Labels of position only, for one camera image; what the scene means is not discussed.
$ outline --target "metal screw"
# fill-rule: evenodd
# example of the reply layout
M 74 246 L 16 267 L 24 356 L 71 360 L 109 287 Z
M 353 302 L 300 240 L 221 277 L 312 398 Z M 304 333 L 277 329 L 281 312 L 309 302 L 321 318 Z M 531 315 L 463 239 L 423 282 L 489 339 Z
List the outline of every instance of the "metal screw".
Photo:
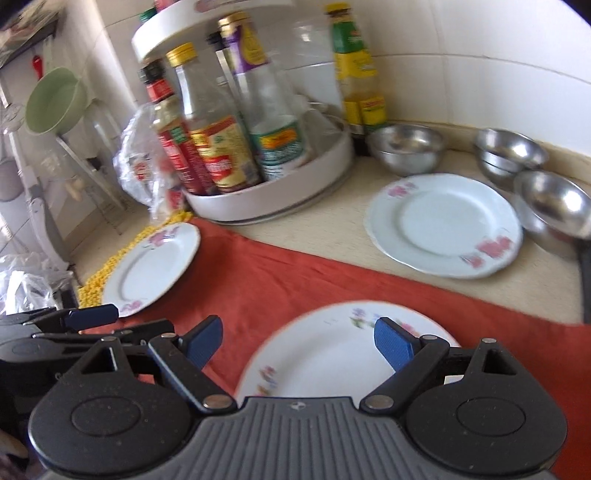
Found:
M 232 405 L 232 398 L 227 395 L 209 395 L 203 400 L 203 406 L 211 410 L 223 410 Z
M 372 395 L 365 399 L 365 405 L 372 410 L 387 410 L 394 406 L 394 400 L 387 395 Z

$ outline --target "purple label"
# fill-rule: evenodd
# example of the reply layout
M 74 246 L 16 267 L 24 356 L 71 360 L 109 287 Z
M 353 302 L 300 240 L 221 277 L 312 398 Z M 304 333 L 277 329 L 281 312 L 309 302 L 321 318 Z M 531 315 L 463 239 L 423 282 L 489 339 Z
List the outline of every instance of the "purple label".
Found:
M 234 26 L 234 31 L 225 38 L 232 53 L 235 73 L 245 73 L 268 63 L 252 24 L 245 22 Z

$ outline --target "red tablecloth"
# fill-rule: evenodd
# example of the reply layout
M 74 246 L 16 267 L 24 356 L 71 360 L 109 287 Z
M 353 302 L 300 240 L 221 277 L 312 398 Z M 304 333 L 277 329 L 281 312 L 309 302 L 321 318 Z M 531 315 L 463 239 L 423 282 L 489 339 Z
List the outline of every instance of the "red tablecloth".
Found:
M 508 347 L 567 416 L 567 443 L 554 472 L 562 480 L 591 478 L 591 327 L 558 325 L 404 278 L 255 242 L 203 220 L 193 222 L 202 243 L 187 272 L 156 304 L 119 326 L 165 317 L 182 335 L 207 315 L 219 315 L 224 341 L 205 371 L 234 392 L 259 346 L 296 317 L 351 300 L 404 305 L 435 320 L 463 346 L 493 337 Z

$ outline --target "glass bottle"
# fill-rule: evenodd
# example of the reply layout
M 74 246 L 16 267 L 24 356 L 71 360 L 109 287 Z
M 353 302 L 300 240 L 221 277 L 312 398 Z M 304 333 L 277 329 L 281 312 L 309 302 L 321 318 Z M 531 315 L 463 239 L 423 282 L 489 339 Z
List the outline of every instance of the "glass bottle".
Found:
M 262 173 L 268 180 L 284 177 L 305 164 L 310 153 L 292 93 L 281 89 L 248 14 L 232 14 L 219 26 L 232 55 L 242 114 Z
M 332 23 L 336 77 L 355 152 L 368 155 L 365 137 L 387 122 L 378 72 L 351 16 L 350 5 L 345 2 L 329 4 L 325 11 Z
M 193 195 L 218 193 L 183 121 L 181 100 L 164 78 L 162 62 L 156 60 L 145 66 L 139 71 L 139 78 L 154 104 L 152 128 L 187 191 Z
M 238 111 L 207 78 L 193 44 L 171 50 L 167 58 L 181 86 L 185 122 L 217 187 L 227 193 L 260 183 Z

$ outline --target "green bowl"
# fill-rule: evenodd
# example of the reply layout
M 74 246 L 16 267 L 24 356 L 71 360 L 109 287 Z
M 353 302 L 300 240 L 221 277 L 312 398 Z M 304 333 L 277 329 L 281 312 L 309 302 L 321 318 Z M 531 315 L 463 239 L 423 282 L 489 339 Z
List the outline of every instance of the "green bowl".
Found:
M 86 86 L 70 70 L 56 68 L 37 83 L 27 102 L 25 121 L 34 135 L 68 133 L 88 103 Z

